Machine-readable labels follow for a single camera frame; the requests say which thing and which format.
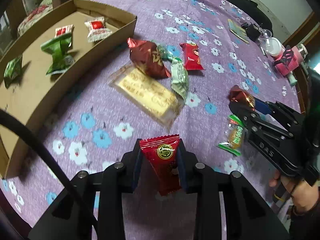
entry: screw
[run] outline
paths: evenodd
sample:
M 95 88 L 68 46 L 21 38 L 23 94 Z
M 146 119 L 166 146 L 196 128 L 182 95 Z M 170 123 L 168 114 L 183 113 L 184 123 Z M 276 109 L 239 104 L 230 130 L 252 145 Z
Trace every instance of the screw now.
M 86 177 L 87 175 L 88 175 L 88 172 L 86 172 L 86 171 L 79 171 L 78 172 L 78 177 L 81 179 Z
M 121 169 L 124 166 L 124 164 L 122 162 L 116 162 L 115 164 L 113 164 L 113 166 L 116 169 Z
M 233 172 L 231 172 L 231 175 L 234 176 L 235 178 L 241 177 L 241 173 L 239 171 L 233 171 Z
M 205 165 L 203 163 L 196 163 L 196 168 L 197 169 L 202 170 L 202 169 L 204 169 L 204 167 L 205 167 Z

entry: purple floral tablecloth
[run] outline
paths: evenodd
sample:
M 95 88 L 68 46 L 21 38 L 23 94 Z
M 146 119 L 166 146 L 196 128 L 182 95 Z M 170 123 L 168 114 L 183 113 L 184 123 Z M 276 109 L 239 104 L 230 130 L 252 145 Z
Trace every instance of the purple floral tablecloth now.
M 241 157 L 216 147 L 217 136 L 231 114 L 227 95 L 236 84 L 261 100 L 278 100 L 300 110 L 295 88 L 286 78 L 275 76 L 259 47 L 253 42 L 245 44 L 229 31 L 228 19 L 253 22 L 250 16 L 225 0 L 95 1 L 136 14 L 134 37 L 164 43 L 175 56 L 183 58 L 181 42 L 199 45 L 205 70 L 189 73 L 186 105 L 170 133 L 180 134 L 186 149 L 214 170 L 239 170 L 270 204 L 268 179 L 274 171 L 272 165 L 250 145 L 245 145 Z M 80 170 L 103 171 L 131 151 L 137 138 L 168 134 L 166 128 L 106 83 L 108 76 L 128 60 L 125 44 L 106 55 L 63 97 L 39 133 L 70 179 Z M 170 88 L 169 79 L 160 82 Z M 144 160 L 136 191 L 123 195 L 127 239 L 192 239 L 196 195 L 179 191 L 161 197 L 156 185 L 156 176 Z M 34 226 L 62 185 L 30 152 L 21 175 L 3 180 L 0 188 L 17 213 Z

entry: tablecloth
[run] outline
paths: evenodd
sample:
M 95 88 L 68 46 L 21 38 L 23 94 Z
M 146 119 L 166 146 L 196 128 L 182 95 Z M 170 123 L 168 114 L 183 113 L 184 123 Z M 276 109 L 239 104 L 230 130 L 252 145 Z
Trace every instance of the tablecloth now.
M 138 16 L 134 38 L 166 44 L 183 58 L 181 42 L 199 45 L 203 71 L 189 72 L 186 104 L 170 130 L 180 134 L 188 151 L 215 171 L 238 170 L 270 204 L 268 179 L 272 165 L 249 145 L 240 157 L 216 147 L 231 114 L 227 95 L 239 85 L 264 101 L 276 100 L 299 111 L 295 88 L 277 78 L 259 47 L 239 40 L 227 20 L 254 22 L 249 15 L 225 0 L 95 0 Z M 131 101 L 107 84 L 107 78 L 129 61 L 126 44 L 119 46 L 92 67 L 63 97 L 39 132 L 39 137 L 67 176 L 80 170 L 103 171 L 132 150 L 137 138 L 168 134 Z M 170 88 L 170 80 L 160 82 Z M 19 177 L 3 180 L 0 188 L 17 213 L 34 226 L 62 190 L 61 183 L 34 153 L 30 152 Z M 95 201 L 98 212 L 99 194 Z M 134 194 L 123 195 L 127 239 L 192 239 L 196 195 L 182 191 L 161 197 L 157 179 L 143 161 Z M 226 226 L 223 223 L 223 238 Z

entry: cardboard box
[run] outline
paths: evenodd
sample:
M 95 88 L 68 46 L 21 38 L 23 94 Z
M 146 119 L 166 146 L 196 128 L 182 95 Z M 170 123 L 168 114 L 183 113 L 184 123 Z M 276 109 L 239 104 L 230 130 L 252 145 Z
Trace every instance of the cardboard box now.
M 104 16 L 106 27 L 113 33 L 98 43 L 87 41 L 84 22 Z M 114 47 L 134 33 L 137 17 L 113 6 L 89 0 L 70 0 L 41 18 L 11 46 L 0 61 L 0 107 L 16 117 L 34 134 L 66 91 L 89 68 L 106 56 Z M 42 52 L 40 45 L 55 35 L 55 29 L 74 25 L 72 49 L 68 52 L 75 63 L 58 76 L 45 76 L 52 56 Z M 3 74 L 7 63 L 23 54 L 20 83 L 6 89 Z M 11 178 L 19 175 L 28 146 L 3 126 L 0 126 L 0 175 Z

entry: gold round logo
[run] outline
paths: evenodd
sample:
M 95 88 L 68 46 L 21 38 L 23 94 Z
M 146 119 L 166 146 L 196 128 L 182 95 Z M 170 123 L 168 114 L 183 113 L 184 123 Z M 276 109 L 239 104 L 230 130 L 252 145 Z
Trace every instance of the gold round logo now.
M 157 149 L 157 154 L 161 159 L 167 160 L 173 155 L 173 148 L 169 144 L 162 144 Z

